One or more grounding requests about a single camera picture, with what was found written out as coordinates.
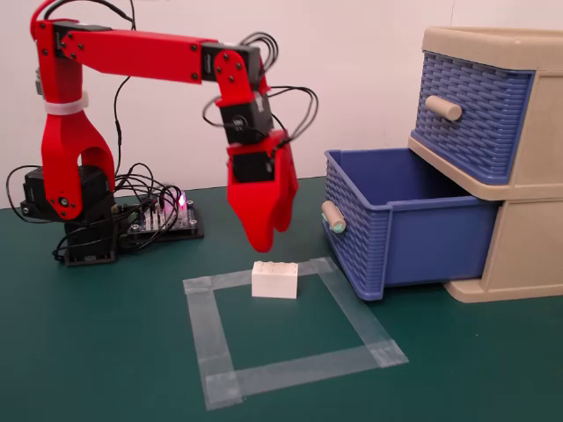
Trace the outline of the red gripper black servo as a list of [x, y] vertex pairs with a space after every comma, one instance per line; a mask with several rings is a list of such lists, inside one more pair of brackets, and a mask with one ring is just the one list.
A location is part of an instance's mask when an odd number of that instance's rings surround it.
[[227, 147], [227, 201], [240, 220], [251, 247], [261, 253], [273, 244], [274, 230], [288, 229], [298, 189], [287, 132], [273, 130], [253, 144]]

